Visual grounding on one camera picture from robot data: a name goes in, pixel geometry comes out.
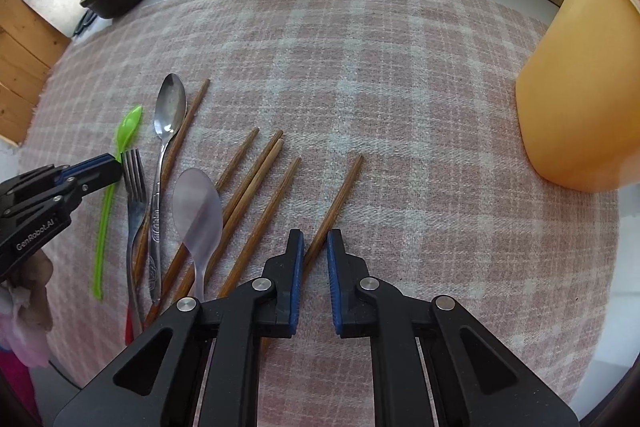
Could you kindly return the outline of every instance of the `orange plastic pitcher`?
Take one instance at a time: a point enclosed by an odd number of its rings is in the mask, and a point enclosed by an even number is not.
[[[564,0],[516,103],[543,178],[585,192],[640,181],[640,1]]]

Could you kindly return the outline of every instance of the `chopstick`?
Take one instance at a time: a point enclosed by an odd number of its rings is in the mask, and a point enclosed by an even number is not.
[[[311,240],[311,245],[309,245],[309,248],[306,249],[305,257],[302,260],[302,266],[303,266],[302,283],[303,284],[305,283],[306,277],[309,275],[309,272],[311,271],[313,262],[316,260],[316,257],[318,257],[318,254],[322,250],[322,246],[326,241],[327,233],[334,226],[335,220],[338,218],[338,215],[340,214],[340,210],[342,210],[342,206],[344,205],[345,201],[347,201],[347,198],[349,197],[351,188],[355,185],[355,182],[358,179],[358,175],[360,174],[360,168],[362,167],[362,162],[364,162],[364,156],[360,154],[358,155],[358,157],[356,158],[356,161],[351,166],[351,169],[347,174],[347,178],[344,179],[344,182],[342,183],[342,186],[340,187],[338,194],[335,195],[335,198],[331,204],[331,207],[329,207],[329,210],[324,215],[324,219],[320,224],[320,228],[318,229],[318,232],[316,232],[316,235]],[[266,337],[262,339],[263,354],[267,351],[271,342],[273,342],[273,339],[269,339]]]
[[[234,209],[233,213],[231,214],[231,216],[229,216],[228,222],[226,223],[225,227],[222,229],[222,238],[220,239],[220,244],[218,245],[218,248],[216,248],[216,250],[213,252],[209,260],[209,263],[207,264],[207,270],[205,272],[205,282],[207,282],[207,280],[209,280],[209,278],[211,277],[211,273],[213,272],[213,269],[216,267],[216,265],[218,264],[218,261],[224,254],[227,245],[229,244],[229,242],[231,241],[231,238],[234,235],[234,232],[236,232],[236,229],[238,228],[240,221],[244,217],[246,210],[249,208],[249,204],[251,203],[252,198],[254,197],[258,188],[260,188],[260,185],[266,178],[267,173],[271,168],[271,165],[273,165],[273,162],[275,162],[278,154],[282,150],[283,144],[284,144],[284,140],[279,138],[275,146],[273,146],[273,149],[271,149],[267,158],[264,160],[264,163],[262,164],[262,166],[260,166],[260,169],[258,169],[258,172],[255,174],[254,179],[251,180],[249,187],[247,187],[246,191],[238,201],[238,204],[236,205],[236,208]],[[193,285],[193,279],[194,279],[193,266],[191,266],[187,274],[182,279],[180,286],[178,286],[178,290],[174,295],[174,302],[179,301],[183,297],[187,297],[191,289],[191,286]]]
[[[225,219],[225,216],[230,216],[233,213],[236,205],[238,204],[238,201],[241,200],[242,195],[247,190],[247,188],[249,187],[249,185],[251,184],[253,179],[256,177],[256,175],[259,172],[260,168],[262,167],[262,165],[267,160],[271,150],[273,150],[273,148],[276,146],[278,140],[282,140],[280,137],[283,134],[284,134],[284,132],[282,130],[277,130],[276,133],[274,133],[273,136],[271,136],[271,139],[269,140],[267,145],[264,147],[264,149],[262,150],[262,152],[260,153],[258,158],[255,160],[254,164],[251,166],[251,169],[249,169],[249,172],[246,174],[244,179],[242,179],[242,182],[240,183],[240,185],[238,186],[238,188],[236,189],[234,194],[231,196],[231,199],[229,200],[229,202],[226,204],[226,206],[225,206],[225,208],[223,210],[223,216],[222,216],[223,217],[222,222],[223,222],[223,227],[224,228],[222,229],[222,238],[220,239],[220,245],[222,245],[222,242],[224,241],[226,224],[228,222],[228,218]],[[179,264],[177,262],[174,263],[174,261],[176,260],[176,257],[178,255],[182,256],[182,260],[180,261]],[[172,274],[172,279],[170,281],[168,281],[169,283],[167,285],[164,284],[164,279],[162,280],[162,296],[161,296],[160,302],[159,302],[158,305],[152,305],[151,306],[151,309],[149,310],[149,313],[146,315],[145,327],[148,327],[156,319],[156,317],[158,317],[158,314],[159,314],[160,309],[162,307],[162,303],[164,302],[166,297],[169,295],[169,292],[171,291],[171,288],[174,285],[175,279],[177,278],[177,276],[178,276],[178,274],[180,272],[180,269],[182,268],[182,265],[184,264],[184,260],[185,260],[185,258],[187,256],[188,256],[187,249],[184,247],[184,245],[180,245],[180,248],[178,249],[178,252],[176,253],[176,256],[174,257],[174,261],[172,261],[171,266],[169,267],[169,270],[167,271],[167,274],[169,274],[169,273]],[[186,290],[187,293],[189,292],[189,290],[191,288],[191,284],[193,283],[193,266],[190,267],[189,271],[185,275],[185,278],[188,278],[188,277],[191,277],[191,283],[189,283],[189,287]],[[180,288],[178,289],[178,293],[180,293],[182,291],[181,288],[182,288],[182,285],[180,285]]]
[[[271,223],[271,220],[273,219],[273,216],[278,209],[278,205],[284,198],[287,190],[289,190],[289,187],[291,187],[293,178],[296,175],[296,171],[298,170],[298,166],[300,165],[301,161],[302,158],[298,156],[297,158],[294,158],[289,164],[289,168],[287,168],[287,172],[285,173],[284,178],[280,182],[280,185],[278,185],[276,191],[273,193],[273,196],[271,196],[271,200],[269,200],[269,203],[262,212],[262,216],[260,216],[260,219],[255,224],[254,230],[252,230],[249,238],[244,244],[244,248],[242,248],[242,252],[240,252],[240,255],[238,255],[238,258],[236,259],[231,272],[229,272],[229,275],[226,276],[225,282],[222,285],[222,289],[220,289],[220,292],[218,292],[218,298],[226,297],[231,292],[233,292],[233,290],[238,285],[238,281],[240,280],[244,269],[249,264],[249,261],[251,260],[255,252],[255,249],[260,243],[260,240],[262,239],[264,233],[267,231],[267,228],[269,227],[269,224]]]
[[[236,154],[231,159],[231,162],[229,162],[229,165],[226,166],[226,169],[220,175],[220,178],[218,178],[218,181],[216,182],[216,190],[218,192],[222,191],[226,184],[231,180],[234,171],[236,170],[236,168],[238,168],[240,162],[242,162],[242,159],[246,155],[255,137],[257,136],[258,131],[260,131],[259,128],[253,128],[249,132],[249,134],[245,137],[244,142],[242,142],[242,145],[239,147],[239,149],[236,151]],[[162,306],[162,301],[174,286],[175,280],[177,279],[178,275],[180,275],[182,265],[184,265],[184,262],[188,257],[189,250],[187,250],[187,248],[184,246],[184,243],[180,244],[178,251],[175,253],[174,258],[171,261],[171,265],[169,265],[169,268],[164,274],[164,277],[162,277],[162,296],[160,302],[158,304],[151,305],[151,309],[146,316],[145,324],[148,324],[149,320],[153,320],[156,318],[156,316],[158,316],[158,312],[160,311],[160,307]]]
[[[174,136],[174,139],[171,141],[171,147],[167,152],[167,155],[162,162],[162,171],[160,174],[160,186],[165,188],[167,187],[167,182],[169,181],[169,176],[171,176],[171,171],[174,169],[175,160],[178,158],[178,153],[180,152],[180,148],[182,147],[182,143],[184,142],[184,137],[187,136],[187,132],[191,127],[191,123],[193,122],[193,118],[196,115],[198,108],[200,107],[200,103],[202,99],[207,94],[207,90],[209,89],[209,84],[211,81],[209,79],[204,79],[202,81],[202,86],[198,90],[193,102],[191,102],[191,106],[189,107],[189,111],[184,116],[184,120],[180,125],[180,129],[178,133]],[[145,238],[149,233],[149,214],[147,213],[145,217],[145,221],[142,224],[142,229],[139,232],[139,237]],[[136,257],[133,263],[133,284],[135,287],[138,287],[140,280],[142,279],[142,275],[145,271],[145,258],[148,249],[147,241],[139,241],[138,242],[138,250],[136,253]]]

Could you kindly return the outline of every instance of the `screw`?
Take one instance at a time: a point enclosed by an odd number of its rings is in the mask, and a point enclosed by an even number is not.
[[[196,308],[196,299],[193,297],[183,297],[176,305],[181,312],[190,312]]]
[[[380,286],[380,281],[375,277],[365,277],[360,280],[360,287],[363,290],[375,290],[378,286]]]
[[[446,312],[451,311],[455,305],[456,302],[448,295],[441,295],[436,299],[436,306]]]
[[[266,277],[258,277],[258,279],[255,279],[254,282],[251,283],[251,286],[258,292],[264,292],[271,288],[271,280]]]

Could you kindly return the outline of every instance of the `silver spoon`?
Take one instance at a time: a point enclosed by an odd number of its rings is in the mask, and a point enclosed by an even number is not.
[[[200,169],[187,169],[175,182],[174,224],[193,261],[191,295],[203,302],[207,264],[222,237],[222,203],[215,186]]]
[[[187,114],[187,95],[180,77],[169,73],[162,82],[156,99],[154,128],[162,140],[158,168],[151,196],[151,226],[149,227],[149,295],[153,304],[160,302],[162,295],[162,275],[160,270],[160,175],[162,159],[171,139],[180,129]]]

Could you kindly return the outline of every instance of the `red handle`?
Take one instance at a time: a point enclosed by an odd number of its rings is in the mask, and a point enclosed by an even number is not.
[[[133,325],[131,324],[131,307],[127,307],[127,324],[124,328],[124,342],[129,346],[133,342]]]

